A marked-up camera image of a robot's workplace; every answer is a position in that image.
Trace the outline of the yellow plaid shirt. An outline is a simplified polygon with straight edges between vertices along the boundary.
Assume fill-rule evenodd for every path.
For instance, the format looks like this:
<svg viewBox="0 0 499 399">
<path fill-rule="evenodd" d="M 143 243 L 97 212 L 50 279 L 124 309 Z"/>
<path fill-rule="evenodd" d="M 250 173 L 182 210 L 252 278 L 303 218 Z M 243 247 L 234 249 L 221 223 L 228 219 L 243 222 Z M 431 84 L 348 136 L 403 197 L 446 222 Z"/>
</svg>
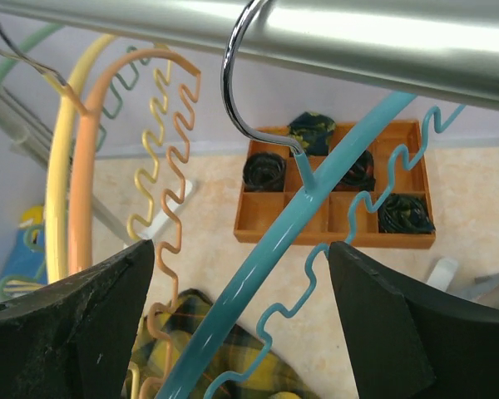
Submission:
<svg viewBox="0 0 499 399">
<path fill-rule="evenodd" d="M 197 289 L 187 289 L 177 298 L 173 313 L 157 313 L 156 325 L 170 335 L 174 344 L 172 361 L 176 362 L 195 330 L 209 312 L 213 301 Z M 221 373 L 244 372 L 263 348 L 263 343 L 236 324 L 202 373 L 192 398 L 202 398 L 209 385 Z M 162 377 L 165 371 L 167 342 L 152 337 L 146 328 L 136 338 L 131 361 L 139 369 L 140 378 Z M 214 393 L 214 398 L 316 398 L 297 372 L 274 352 L 269 352 L 257 369 L 243 382 L 227 381 Z"/>
</svg>

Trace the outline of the blue hanger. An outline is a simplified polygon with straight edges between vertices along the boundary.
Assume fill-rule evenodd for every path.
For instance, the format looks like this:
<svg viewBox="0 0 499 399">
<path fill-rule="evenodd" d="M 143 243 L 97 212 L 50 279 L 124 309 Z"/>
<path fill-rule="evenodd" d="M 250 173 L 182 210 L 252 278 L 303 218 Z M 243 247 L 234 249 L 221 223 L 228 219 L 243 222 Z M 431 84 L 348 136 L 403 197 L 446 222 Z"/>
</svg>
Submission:
<svg viewBox="0 0 499 399">
<path fill-rule="evenodd" d="M 201 373 L 209 365 L 230 329 L 235 325 L 235 322 L 269 276 L 274 266 L 298 237 L 305 225 L 312 219 L 324 199 L 331 193 L 332 188 L 392 119 L 417 98 L 415 94 L 393 91 L 353 127 L 338 147 L 328 155 L 323 164 L 313 172 L 310 169 L 308 157 L 298 141 L 289 137 L 284 138 L 257 131 L 243 120 L 235 105 L 232 88 L 235 57 L 252 20 L 267 2 L 249 1 L 236 19 L 230 38 L 225 46 L 225 54 L 221 63 L 220 91 L 222 101 L 233 125 L 244 136 L 264 143 L 285 145 L 292 150 L 304 185 L 264 233 L 263 238 L 257 243 L 224 288 L 215 304 L 206 314 L 204 321 L 201 322 L 190 339 L 190 343 L 180 355 L 179 360 L 167 376 L 155 398 L 189 397 Z M 428 110 L 422 121 L 420 151 L 411 160 L 403 160 L 405 161 L 403 163 L 405 169 L 415 166 L 427 149 L 431 120 L 433 119 L 433 128 L 436 133 L 442 133 L 465 107 L 464 104 L 459 105 L 445 121 L 442 119 L 442 113 L 438 106 L 433 106 Z M 345 240 L 347 244 L 352 243 L 357 231 L 356 216 L 353 213 L 359 202 L 364 200 L 368 211 L 374 212 L 378 210 L 383 200 L 390 195 L 395 184 L 394 166 L 398 155 L 408 155 L 408 148 L 405 145 L 400 145 L 392 153 L 388 163 L 388 171 L 391 175 L 383 192 L 383 197 L 378 202 L 372 203 L 368 199 L 367 192 L 361 192 L 354 198 L 348 213 L 350 230 Z M 207 387 L 203 398 L 211 398 L 223 382 L 243 382 L 256 370 L 257 366 L 264 360 L 264 356 L 268 354 L 273 342 L 273 338 L 264 330 L 266 322 L 272 314 L 277 312 L 281 313 L 285 318 L 291 318 L 303 307 L 316 287 L 317 280 L 312 269 L 314 258 L 323 251 L 329 251 L 327 244 L 317 245 L 307 257 L 305 272 L 309 278 L 309 286 L 298 302 L 291 309 L 287 309 L 282 303 L 275 303 L 263 312 L 257 323 L 257 333 L 264 340 L 264 347 L 253 363 L 242 373 L 232 371 L 221 373 Z"/>
</svg>

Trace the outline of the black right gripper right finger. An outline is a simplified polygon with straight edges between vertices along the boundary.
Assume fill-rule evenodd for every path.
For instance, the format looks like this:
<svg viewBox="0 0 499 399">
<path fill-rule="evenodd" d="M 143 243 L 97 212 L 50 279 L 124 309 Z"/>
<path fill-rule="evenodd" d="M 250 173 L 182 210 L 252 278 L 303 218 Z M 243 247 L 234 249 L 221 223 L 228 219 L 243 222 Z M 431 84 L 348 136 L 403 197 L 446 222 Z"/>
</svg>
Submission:
<svg viewBox="0 0 499 399">
<path fill-rule="evenodd" d="M 499 398 L 499 310 L 401 274 L 344 242 L 333 294 L 361 398 Z"/>
</svg>

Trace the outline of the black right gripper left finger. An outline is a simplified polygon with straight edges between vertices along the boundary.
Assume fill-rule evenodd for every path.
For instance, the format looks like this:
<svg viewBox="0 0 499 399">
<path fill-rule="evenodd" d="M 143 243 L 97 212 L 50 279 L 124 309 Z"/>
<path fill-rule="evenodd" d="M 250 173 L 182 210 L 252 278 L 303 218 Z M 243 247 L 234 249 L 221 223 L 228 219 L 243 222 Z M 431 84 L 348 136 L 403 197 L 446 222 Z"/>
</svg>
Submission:
<svg viewBox="0 0 499 399">
<path fill-rule="evenodd" d="M 0 303 L 0 398 L 118 398 L 154 260 L 142 240 Z"/>
</svg>

